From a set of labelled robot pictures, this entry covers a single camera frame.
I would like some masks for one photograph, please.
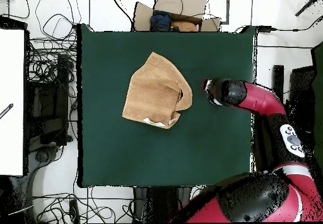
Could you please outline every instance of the white label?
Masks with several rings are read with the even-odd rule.
[[[171,123],[174,122],[174,121],[176,121],[176,119],[169,120],[168,125],[171,125]]]
[[[149,125],[152,125],[152,126],[156,126],[156,127],[165,127],[165,125],[164,125],[163,123],[161,123],[161,122],[155,123],[155,122],[153,122],[153,121],[150,121],[150,119],[149,119],[149,118],[145,118],[143,121],[144,121],[145,123],[149,124]]]
[[[213,99],[213,102],[216,103],[217,105],[221,105],[222,106],[222,104],[220,104],[215,98]]]
[[[305,157],[305,154],[303,152],[303,148],[301,145],[296,146],[287,140],[287,137],[291,136],[291,135],[295,136],[298,139],[293,127],[291,125],[285,124],[285,125],[282,125],[279,130],[280,130],[280,133],[283,137],[283,140],[284,140],[287,150],[299,157]]]

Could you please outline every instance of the table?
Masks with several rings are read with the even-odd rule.
[[[78,25],[78,185],[210,185],[248,172],[250,114],[210,105],[201,85],[212,77],[252,82],[254,34],[254,27],[174,34]],[[192,107],[171,129],[121,117],[131,75],[152,52],[171,61],[193,92]]]

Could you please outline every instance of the blue cloth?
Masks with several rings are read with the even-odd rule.
[[[153,15],[150,18],[150,31],[152,32],[169,32],[171,30],[171,23],[169,15]]]

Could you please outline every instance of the white board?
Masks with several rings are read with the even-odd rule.
[[[0,175],[23,175],[24,31],[0,29]]]

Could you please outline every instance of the brown towel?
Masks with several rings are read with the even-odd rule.
[[[189,21],[173,21],[172,27],[178,27],[180,32],[197,32],[196,25]]]
[[[192,105],[192,90],[167,59],[151,53],[131,77],[122,116],[168,129],[178,120],[176,111]]]

